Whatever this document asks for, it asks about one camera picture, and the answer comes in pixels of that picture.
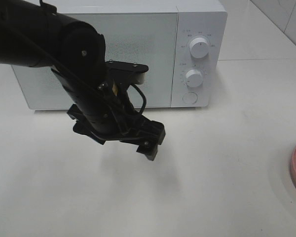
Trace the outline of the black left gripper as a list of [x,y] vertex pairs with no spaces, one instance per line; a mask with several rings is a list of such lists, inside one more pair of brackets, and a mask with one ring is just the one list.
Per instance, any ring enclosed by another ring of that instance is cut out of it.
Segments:
[[106,66],[51,69],[73,100],[69,116],[73,131],[104,145],[120,141],[137,145],[136,152],[154,161],[165,137],[162,123],[143,115],[147,99],[139,84],[116,83]]

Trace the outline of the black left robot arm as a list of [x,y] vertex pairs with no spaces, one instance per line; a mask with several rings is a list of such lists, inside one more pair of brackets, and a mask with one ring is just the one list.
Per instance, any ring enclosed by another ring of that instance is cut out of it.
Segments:
[[135,110],[127,93],[143,83],[148,66],[106,61],[105,53],[102,34],[55,6],[0,0],[0,64],[49,67],[73,100],[67,113],[75,133],[136,145],[154,160],[165,127]]

